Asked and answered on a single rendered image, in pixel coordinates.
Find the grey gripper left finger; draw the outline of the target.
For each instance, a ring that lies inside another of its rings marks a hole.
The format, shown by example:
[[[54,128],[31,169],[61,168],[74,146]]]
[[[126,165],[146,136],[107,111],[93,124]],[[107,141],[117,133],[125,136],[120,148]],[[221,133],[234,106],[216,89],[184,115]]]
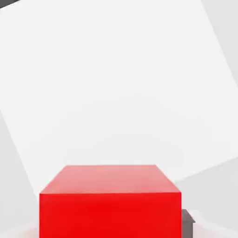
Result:
[[[16,238],[39,238],[39,221],[35,219],[17,226]]]

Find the small red cube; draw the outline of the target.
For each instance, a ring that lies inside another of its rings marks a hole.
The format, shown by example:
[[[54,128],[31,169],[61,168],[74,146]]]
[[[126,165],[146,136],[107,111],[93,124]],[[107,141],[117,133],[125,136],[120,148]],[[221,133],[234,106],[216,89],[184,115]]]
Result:
[[[155,165],[67,165],[40,193],[39,238],[182,238],[181,212]]]

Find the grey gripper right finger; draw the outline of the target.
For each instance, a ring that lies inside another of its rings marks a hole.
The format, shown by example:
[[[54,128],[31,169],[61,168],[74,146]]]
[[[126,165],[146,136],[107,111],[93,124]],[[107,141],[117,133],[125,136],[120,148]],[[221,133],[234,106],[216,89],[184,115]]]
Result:
[[[182,210],[182,238],[225,238],[223,234],[197,224],[191,214]]]

